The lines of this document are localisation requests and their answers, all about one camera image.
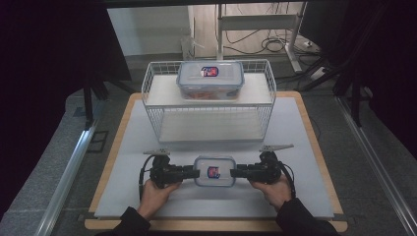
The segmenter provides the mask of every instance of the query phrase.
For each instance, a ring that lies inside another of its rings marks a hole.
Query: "cable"
[[[295,88],[295,89],[297,89],[297,90],[300,88],[301,79],[302,79],[302,78],[300,78],[300,80],[298,80],[297,87]]]
[[[282,170],[282,172],[284,172],[284,175],[286,176],[286,178],[288,180],[289,187],[291,189],[291,198],[295,199],[296,198],[296,192],[295,192],[295,183],[294,183],[294,172],[292,171],[291,167],[289,167],[288,165],[285,165],[281,161],[278,162],[278,166]],[[287,166],[291,170],[292,177],[291,177],[291,175],[289,175],[289,172],[288,172],[288,170],[286,169],[285,166]]]
[[[240,53],[242,53],[242,54],[247,54],[247,55],[254,55],[254,54],[258,54],[258,53],[261,53],[261,52],[265,51],[265,48],[263,48],[262,50],[257,51],[257,52],[244,52],[244,51],[241,51],[241,50],[238,50],[238,49],[236,49],[236,48],[229,47],[229,46],[223,46],[223,48],[231,49],[231,50],[234,50],[234,51],[240,52]]]
[[[323,63],[323,61],[325,60],[325,58],[320,57],[317,61],[315,61],[309,68],[307,68],[303,73],[298,74],[298,75],[294,75],[294,76],[289,76],[289,77],[280,77],[280,78],[274,78],[275,79],[275,84],[281,85],[281,84],[285,84],[285,83],[291,83],[291,82],[296,82],[298,80],[297,83],[297,88],[299,88],[300,83],[301,83],[301,79],[304,78],[306,75],[308,75],[314,68],[316,68],[318,65],[320,65],[321,63]],[[277,82],[277,80],[279,79],[291,79],[288,81],[282,81],[282,82]]]
[[[287,164],[284,164],[284,163],[282,163],[285,167],[288,167],[288,169],[291,171],[291,175],[292,175],[292,182],[294,183],[294,185],[295,185],[295,176],[294,176],[294,171],[292,171],[292,168],[289,166],[289,165],[287,165]]]
[[[243,12],[240,10],[240,4],[237,4],[237,10],[239,10],[240,14],[245,15],[245,14],[243,14]]]
[[[299,61],[299,62],[301,62],[302,64],[304,64],[304,65],[306,65],[306,66],[312,66],[312,65],[314,65],[314,63],[313,63],[313,64],[308,64],[308,63],[306,63],[305,61],[303,61],[303,60],[301,59],[302,57],[305,57],[305,56],[317,56],[317,55],[314,55],[314,54],[309,55],[309,54],[307,54],[307,55],[299,55],[299,56],[298,56],[298,61]]]
[[[278,4],[276,5],[275,14],[277,14],[277,13],[278,13],[279,4],[280,4],[280,2],[278,2]]]
[[[268,46],[269,46],[271,43],[279,43],[279,44],[281,45],[281,47],[280,47],[279,49],[277,49],[277,50],[272,50],[272,49],[269,49],[269,48],[268,48]],[[281,41],[281,40],[279,40],[279,38],[270,38],[270,37],[267,37],[266,39],[264,39],[264,40],[262,41],[262,43],[261,43],[261,47],[262,47],[262,48],[264,48],[264,49],[266,49],[266,50],[268,50],[268,51],[270,51],[270,52],[276,53],[276,52],[281,51],[281,50],[284,48],[284,44],[282,43],[282,41]]]
[[[269,9],[271,9],[271,12],[273,12],[273,5],[275,5],[275,3],[271,3],[269,8],[267,9],[267,11],[265,12],[265,14],[269,11]]]
[[[287,2],[287,9],[285,10],[285,14],[288,14],[288,7],[289,7],[289,2]]]
[[[260,30],[260,29],[255,30],[255,31],[253,31],[253,32],[249,33],[248,35],[246,35],[246,36],[244,36],[244,37],[242,37],[242,38],[240,38],[240,39],[238,39],[238,40],[236,40],[236,41],[233,41],[233,42],[232,42],[232,41],[230,41],[230,39],[229,39],[228,30],[227,30],[227,31],[226,31],[226,38],[227,38],[227,41],[229,41],[229,43],[234,44],[234,43],[236,43],[236,42],[240,42],[240,41],[242,41],[242,40],[244,40],[244,39],[248,38],[249,36],[252,36],[253,34],[255,34],[255,33],[259,32],[259,31],[261,31],[261,30]]]
[[[148,161],[154,157],[154,155],[148,156],[147,160],[144,163],[144,166],[141,169],[141,173],[139,174],[139,201],[142,200],[142,194],[144,193],[144,175],[145,175],[145,168],[147,167]]]
[[[313,121],[313,123],[316,125],[316,127],[317,127],[317,132],[318,132],[318,134],[317,134],[317,141],[319,141],[320,140],[320,137],[322,136],[322,131],[320,130],[320,127],[319,127],[319,125],[317,124],[317,122],[316,122],[316,120],[315,119],[313,119],[313,117],[311,117],[311,116],[309,116],[309,118],[310,118],[310,120],[311,121]]]

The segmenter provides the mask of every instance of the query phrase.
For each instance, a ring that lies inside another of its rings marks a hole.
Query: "label sticker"
[[[202,77],[216,77],[218,75],[217,67],[203,67],[201,70]]]
[[[210,166],[208,168],[208,178],[209,179],[218,179],[220,177],[220,173],[218,171],[218,166]]]

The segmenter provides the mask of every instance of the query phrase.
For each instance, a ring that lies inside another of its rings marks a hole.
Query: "gray floor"
[[[133,76],[127,85],[140,90],[147,63],[128,58]],[[285,57],[269,58],[276,77],[292,76]],[[295,89],[309,79],[277,80],[278,89]],[[311,91],[303,92],[316,136],[324,154],[334,187],[348,221],[342,235],[407,235],[387,199],[376,175],[361,150],[343,113],[331,93],[334,80]],[[110,96],[105,101],[102,118],[91,142],[66,203],[54,226],[52,235],[93,235],[84,227],[92,196],[123,115],[129,94],[106,84]],[[78,91],[68,97],[66,113],[39,164],[19,192],[0,223],[0,235],[33,235],[42,218],[57,183],[66,167],[85,125],[83,94]],[[363,130],[381,158],[396,187],[412,209],[417,209],[416,159],[379,121],[367,102],[361,104]],[[170,235],[202,235],[202,233],[166,233]],[[241,235],[214,233],[214,235]]]

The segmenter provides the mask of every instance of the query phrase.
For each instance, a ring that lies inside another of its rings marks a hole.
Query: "white wire basket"
[[[236,100],[183,99],[181,61],[149,63],[142,100],[161,143],[260,141],[267,132],[276,84],[268,60],[242,60],[245,84]]]

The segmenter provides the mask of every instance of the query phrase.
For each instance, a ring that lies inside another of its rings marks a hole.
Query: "food inside container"
[[[194,169],[200,170],[200,178],[194,181],[201,187],[232,187],[235,178],[230,176],[230,169],[235,168],[232,156],[200,155],[194,162]]]
[[[177,85],[184,99],[234,100],[245,84],[243,68],[236,61],[183,62]]]

